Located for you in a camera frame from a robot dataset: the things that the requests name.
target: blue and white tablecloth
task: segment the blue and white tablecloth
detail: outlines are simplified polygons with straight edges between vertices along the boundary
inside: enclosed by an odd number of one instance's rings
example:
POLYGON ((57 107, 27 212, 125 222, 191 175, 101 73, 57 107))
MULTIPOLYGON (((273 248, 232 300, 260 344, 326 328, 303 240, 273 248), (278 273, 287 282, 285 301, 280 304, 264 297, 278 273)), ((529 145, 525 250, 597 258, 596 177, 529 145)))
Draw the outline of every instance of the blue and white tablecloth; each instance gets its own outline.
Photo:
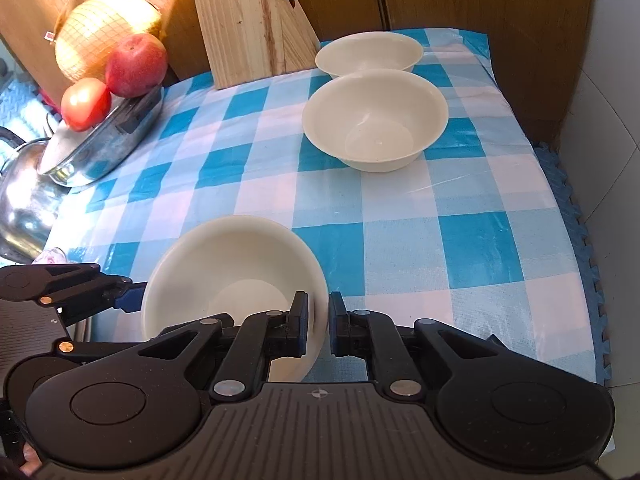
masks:
MULTIPOLYGON (((402 33, 424 45, 414 73, 440 88, 450 113, 444 134, 406 168, 361 173, 309 143, 302 109, 330 80, 319 70, 220 91, 203 74, 168 89, 153 132, 116 171, 68 195, 47 247, 145 281, 194 226, 263 216, 309 245, 351 310, 494 333, 510 349, 594 380, 574 252, 494 82, 486 37, 402 33)), ((140 313, 103 313, 96 332, 140 340, 140 313)))

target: gold screw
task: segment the gold screw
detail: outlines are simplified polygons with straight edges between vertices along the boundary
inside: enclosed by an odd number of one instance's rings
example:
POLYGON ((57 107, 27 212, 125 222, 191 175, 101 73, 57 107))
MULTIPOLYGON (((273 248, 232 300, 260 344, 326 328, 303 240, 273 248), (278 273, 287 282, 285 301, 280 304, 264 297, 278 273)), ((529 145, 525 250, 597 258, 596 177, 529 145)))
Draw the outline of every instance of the gold screw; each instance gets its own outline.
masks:
POLYGON ((63 341, 62 343, 60 343, 58 345, 58 349, 61 352, 64 352, 65 354, 68 354, 69 352, 72 352, 74 350, 74 345, 73 345, 73 343, 70 343, 69 341, 63 341))

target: apple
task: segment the apple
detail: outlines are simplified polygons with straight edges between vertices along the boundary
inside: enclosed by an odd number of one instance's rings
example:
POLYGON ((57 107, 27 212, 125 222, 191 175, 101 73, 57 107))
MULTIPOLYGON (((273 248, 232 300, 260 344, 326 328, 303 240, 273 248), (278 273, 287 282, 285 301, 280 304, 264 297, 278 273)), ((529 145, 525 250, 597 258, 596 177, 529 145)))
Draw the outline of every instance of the apple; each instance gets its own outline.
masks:
POLYGON ((85 77, 66 89, 60 113, 66 125, 84 132, 101 123, 111 110, 111 93, 102 81, 85 77))
POLYGON ((166 74, 168 56, 158 38, 143 32, 120 40, 109 54, 105 81, 120 97, 138 97, 159 85, 166 74))

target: red tomato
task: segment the red tomato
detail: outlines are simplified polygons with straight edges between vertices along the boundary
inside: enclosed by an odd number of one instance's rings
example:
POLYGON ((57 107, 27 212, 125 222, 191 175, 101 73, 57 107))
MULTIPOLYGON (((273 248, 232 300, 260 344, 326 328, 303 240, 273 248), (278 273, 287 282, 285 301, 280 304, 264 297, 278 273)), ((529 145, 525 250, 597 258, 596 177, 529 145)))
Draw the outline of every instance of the red tomato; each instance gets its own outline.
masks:
POLYGON ((101 123, 111 109, 111 93, 102 81, 86 77, 66 89, 60 113, 75 132, 84 132, 101 123))

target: knife block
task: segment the knife block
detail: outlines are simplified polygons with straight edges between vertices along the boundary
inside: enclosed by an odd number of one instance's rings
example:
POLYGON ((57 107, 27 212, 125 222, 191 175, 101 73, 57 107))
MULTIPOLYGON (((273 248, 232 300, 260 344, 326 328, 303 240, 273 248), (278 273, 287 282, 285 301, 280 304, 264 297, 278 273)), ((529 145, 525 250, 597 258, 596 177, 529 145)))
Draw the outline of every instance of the knife block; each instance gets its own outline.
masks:
POLYGON ((195 0, 216 88, 314 67, 318 37, 294 0, 195 0))

